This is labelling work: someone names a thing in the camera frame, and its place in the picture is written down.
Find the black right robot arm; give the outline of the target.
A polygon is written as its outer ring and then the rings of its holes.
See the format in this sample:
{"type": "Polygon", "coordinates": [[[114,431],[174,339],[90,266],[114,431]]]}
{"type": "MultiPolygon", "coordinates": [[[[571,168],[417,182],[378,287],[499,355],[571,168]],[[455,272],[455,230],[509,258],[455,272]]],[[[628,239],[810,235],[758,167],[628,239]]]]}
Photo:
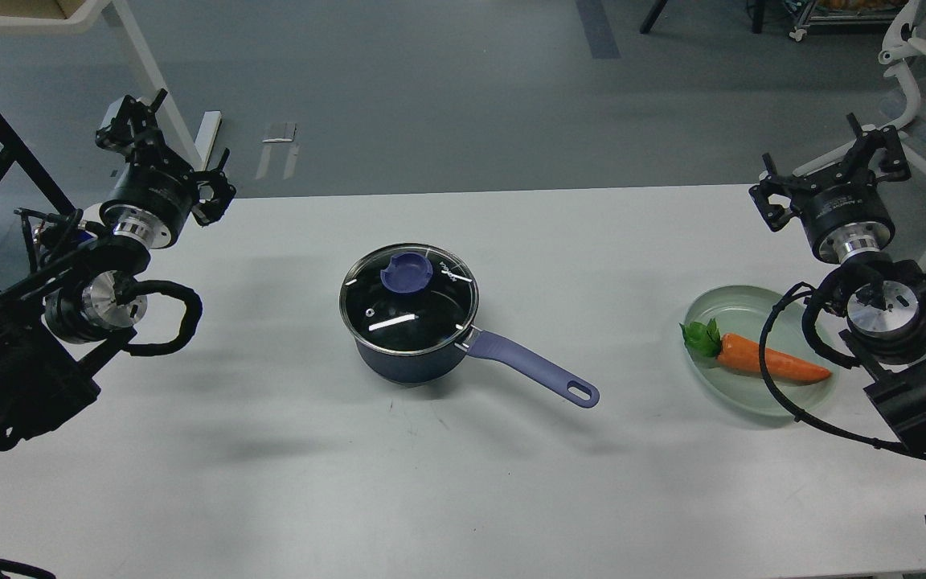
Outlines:
{"type": "Polygon", "coordinates": [[[834,267],[819,285],[797,283],[776,302],[762,326],[757,359],[772,398],[795,421],[926,462],[926,270],[889,256],[895,227],[878,193],[880,183],[909,179],[910,165],[896,128],[846,119],[854,140],[844,154],[802,176],[779,175],[765,154],[764,174],[750,188],[772,231],[800,220],[813,257],[834,267]],[[809,348],[839,367],[867,371],[865,395],[893,440],[828,424],[776,387],[765,348],[776,319],[798,300],[805,302],[801,333],[809,348]]]}

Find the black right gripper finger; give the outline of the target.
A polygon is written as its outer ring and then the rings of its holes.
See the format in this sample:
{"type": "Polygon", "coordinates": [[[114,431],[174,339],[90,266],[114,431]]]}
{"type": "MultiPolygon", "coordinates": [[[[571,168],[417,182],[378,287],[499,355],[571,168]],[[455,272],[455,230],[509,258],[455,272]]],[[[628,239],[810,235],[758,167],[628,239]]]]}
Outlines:
{"type": "Polygon", "coordinates": [[[853,113],[846,115],[854,135],[848,151],[834,166],[833,188],[875,190],[881,183],[912,178],[896,128],[865,129],[853,113]]]}
{"type": "Polygon", "coordinates": [[[776,233],[790,220],[800,219],[802,206],[813,195],[813,184],[794,175],[779,175],[769,153],[762,154],[764,172],[760,181],[749,188],[749,195],[769,231],[776,233]]]}

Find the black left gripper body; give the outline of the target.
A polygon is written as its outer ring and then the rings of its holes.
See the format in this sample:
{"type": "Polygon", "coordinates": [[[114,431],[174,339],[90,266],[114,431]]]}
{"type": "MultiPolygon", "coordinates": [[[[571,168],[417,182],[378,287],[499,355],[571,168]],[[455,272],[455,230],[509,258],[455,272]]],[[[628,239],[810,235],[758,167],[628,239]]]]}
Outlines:
{"type": "Polygon", "coordinates": [[[100,219],[115,228],[125,217],[148,214],[154,229],[150,247],[174,245],[198,201],[192,172],[194,167],[172,150],[130,150],[117,184],[100,206],[100,219]]]}

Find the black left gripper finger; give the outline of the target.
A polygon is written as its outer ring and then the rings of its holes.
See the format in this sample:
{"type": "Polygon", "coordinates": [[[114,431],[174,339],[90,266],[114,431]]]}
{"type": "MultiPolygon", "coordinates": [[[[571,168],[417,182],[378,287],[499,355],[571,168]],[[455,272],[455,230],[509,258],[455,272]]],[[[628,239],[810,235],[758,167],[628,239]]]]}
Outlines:
{"type": "Polygon", "coordinates": [[[232,186],[227,178],[224,168],[229,159],[229,148],[222,150],[221,157],[216,167],[206,170],[196,170],[192,172],[192,182],[196,191],[202,188],[208,188],[210,195],[208,199],[199,198],[192,205],[192,216],[196,223],[201,227],[210,226],[220,221],[231,202],[236,195],[236,187],[232,186]]]}
{"type": "Polygon", "coordinates": [[[166,96],[168,91],[159,89],[148,104],[131,95],[113,102],[96,130],[96,146],[120,154],[129,165],[168,165],[169,147],[157,120],[166,96]]]}

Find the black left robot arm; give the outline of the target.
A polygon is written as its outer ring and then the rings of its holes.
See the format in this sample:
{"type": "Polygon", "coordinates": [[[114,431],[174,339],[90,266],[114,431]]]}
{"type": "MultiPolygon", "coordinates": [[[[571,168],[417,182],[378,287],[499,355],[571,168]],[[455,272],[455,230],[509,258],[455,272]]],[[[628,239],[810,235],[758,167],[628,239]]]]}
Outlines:
{"type": "MultiPolygon", "coordinates": [[[[44,213],[16,209],[29,274],[0,290],[0,452],[55,431],[95,402],[95,376],[118,353],[172,355],[190,344],[201,297],[170,280],[139,280],[152,250],[185,224],[220,220],[236,189],[222,166],[198,170],[165,142],[157,120],[168,99],[123,96],[96,145],[125,165],[100,206],[44,213]]],[[[0,578],[47,578],[46,569],[0,558],[0,578]]]]}

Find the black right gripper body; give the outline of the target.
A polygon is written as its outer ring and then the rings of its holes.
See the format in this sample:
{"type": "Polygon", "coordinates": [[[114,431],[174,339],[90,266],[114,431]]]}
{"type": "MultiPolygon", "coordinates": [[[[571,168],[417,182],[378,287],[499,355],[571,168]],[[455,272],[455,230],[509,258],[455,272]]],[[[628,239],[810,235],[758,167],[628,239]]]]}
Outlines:
{"type": "Polygon", "coordinates": [[[800,209],[813,257],[842,264],[859,254],[881,252],[895,226],[874,186],[835,186],[812,195],[800,209]]]}

